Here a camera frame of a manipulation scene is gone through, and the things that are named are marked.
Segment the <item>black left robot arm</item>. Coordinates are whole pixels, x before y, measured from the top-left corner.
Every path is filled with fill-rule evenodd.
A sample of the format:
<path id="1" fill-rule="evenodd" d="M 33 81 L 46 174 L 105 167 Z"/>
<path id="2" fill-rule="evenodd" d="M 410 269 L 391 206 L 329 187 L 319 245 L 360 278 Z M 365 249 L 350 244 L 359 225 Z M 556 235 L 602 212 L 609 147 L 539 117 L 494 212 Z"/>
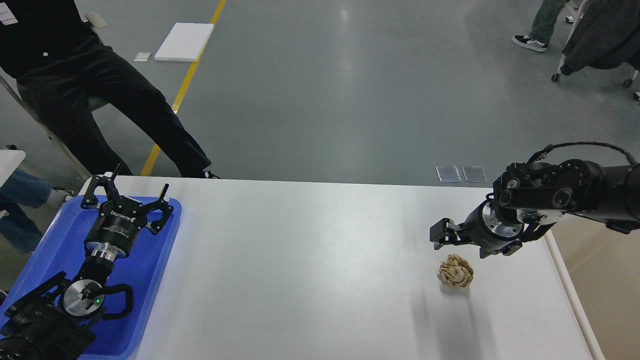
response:
<path id="1" fill-rule="evenodd" d="M 181 212 L 167 198 L 120 194 L 94 175 L 56 221 L 3 305 L 3 360 L 125 358 L 140 341 Z"/>

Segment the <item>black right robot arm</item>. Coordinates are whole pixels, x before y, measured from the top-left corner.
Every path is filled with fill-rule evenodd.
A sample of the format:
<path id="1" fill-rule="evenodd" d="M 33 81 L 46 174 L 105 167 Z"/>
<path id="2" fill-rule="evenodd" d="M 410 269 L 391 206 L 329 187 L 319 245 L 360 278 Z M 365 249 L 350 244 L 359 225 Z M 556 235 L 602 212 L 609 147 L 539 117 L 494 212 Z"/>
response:
<path id="1" fill-rule="evenodd" d="M 493 182 L 493 191 L 460 224 L 443 218 L 430 228 L 435 249 L 475 245 L 479 256 L 509 256 L 540 239 L 564 215 L 576 215 L 629 234 L 640 227 L 640 166 L 626 150 L 622 166 L 569 159 L 544 162 L 548 145 L 526 162 L 513 162 Z"/>

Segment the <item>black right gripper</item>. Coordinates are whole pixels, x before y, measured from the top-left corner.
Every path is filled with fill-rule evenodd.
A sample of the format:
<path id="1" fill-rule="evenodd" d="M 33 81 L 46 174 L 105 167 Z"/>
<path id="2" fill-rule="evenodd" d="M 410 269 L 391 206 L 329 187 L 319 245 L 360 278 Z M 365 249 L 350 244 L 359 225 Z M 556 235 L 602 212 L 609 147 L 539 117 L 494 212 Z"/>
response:
<path id="1" fill-rule="evenodd" d="M 434 250 L 446 245 L 476 245 L 479 257 L 491 255 L 510 256 L 522 248 L 524 243 L 540 239 L 553 224 L 523 224 L 501 221 L 493 210 L 491 200 L 485 200 L 461 225 L 450 218 L 442 218 L 430 227 L 429 240 Z"/>

